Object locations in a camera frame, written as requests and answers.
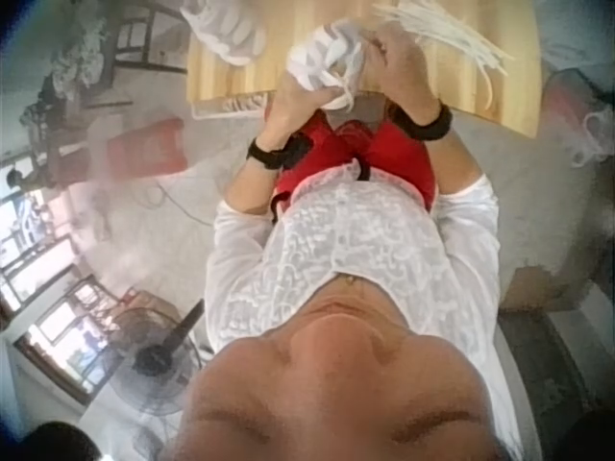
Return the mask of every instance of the white fabric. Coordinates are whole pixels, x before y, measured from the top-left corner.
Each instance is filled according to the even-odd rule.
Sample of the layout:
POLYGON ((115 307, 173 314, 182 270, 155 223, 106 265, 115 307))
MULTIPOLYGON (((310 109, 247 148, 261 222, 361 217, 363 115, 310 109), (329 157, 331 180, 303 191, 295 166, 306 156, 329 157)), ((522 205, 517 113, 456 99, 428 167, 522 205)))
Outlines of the white fabric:
POLYGON ((221 204, 208 264, 206 316, 216 352, 288 321, 338 274, 369 279, 399 307, 412 331, 442 337, 484 378, 501 438, 519 431, 493 346, 498 303, 498 205, 483 177, 440 196, 433 217, 409 184, 356 163, 303 182, 272 228, 269 217, 221 204))
POLYGON ((264 28, 238 0, 184 0, 180 11, 197 38, 230 65, 248 65, 264 51, 264 28))
POLYGON ((352 109, 364 63, 358 25, 341 19, 316 29, 304 43, 294 46, 288 53, 286 70, 309 91, 326 86, 344 89, 345 94, 322 109, 352 109), (343 75, 336 73, 336 66, 344 69, 343 75))

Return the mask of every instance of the red object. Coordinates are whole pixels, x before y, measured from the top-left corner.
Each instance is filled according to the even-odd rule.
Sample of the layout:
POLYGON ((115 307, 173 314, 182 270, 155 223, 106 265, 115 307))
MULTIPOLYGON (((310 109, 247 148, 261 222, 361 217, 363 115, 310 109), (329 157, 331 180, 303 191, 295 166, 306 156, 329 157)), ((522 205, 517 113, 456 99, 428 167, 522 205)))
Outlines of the red object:
POLYGON ((184 171, 184 121, 163 120, 124 133, 107 145, 111 174, 117 181, 172 175, 184 171))
POLYGON ((285 171, 278 181, 279 194, 292 194, 305 179, 329 168, 350 163, 356 156, 369 165, 414 185, 423 196, 427 210, 435 200, 435 176, 425 144, 407 137, 389 121, 382 122, 376 134, 353 120, 333 131, 322 110, 307 122, 301 132, 314 142, 311 151, 295 168, 285 171))

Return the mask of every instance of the electric fan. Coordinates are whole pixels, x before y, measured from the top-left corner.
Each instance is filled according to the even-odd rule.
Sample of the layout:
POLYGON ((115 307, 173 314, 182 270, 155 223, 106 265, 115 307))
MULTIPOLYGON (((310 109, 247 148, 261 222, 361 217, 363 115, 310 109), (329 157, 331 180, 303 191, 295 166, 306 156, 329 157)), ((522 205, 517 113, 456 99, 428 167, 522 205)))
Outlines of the electric fan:
POLYGON ((204 311, 200 301, 180 323, 145 308, 129 309, 113 320, 116 330, 103 362, 123 401, 155 416, 183 409, 185 389, 202 367, 188 334, 204 311))

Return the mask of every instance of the white lace shirt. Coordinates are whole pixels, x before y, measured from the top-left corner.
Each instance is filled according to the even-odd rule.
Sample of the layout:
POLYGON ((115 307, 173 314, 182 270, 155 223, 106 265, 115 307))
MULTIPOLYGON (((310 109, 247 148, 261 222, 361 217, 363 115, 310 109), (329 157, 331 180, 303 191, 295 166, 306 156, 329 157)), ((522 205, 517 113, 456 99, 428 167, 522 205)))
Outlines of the white lace shirt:
POLYGON ((482 177, 440 196, 430 215, 416 189, 356 163, 304 181, 292 206, 271 218, 218 208, 208 263, 206 318, 219 352, 288 321, 339 274, 368 279, 399 307, 410 329, 446 339, 481 373, 498 435, 519 447, 519 430, 493 346, 500 282, 498 202, 482 177))

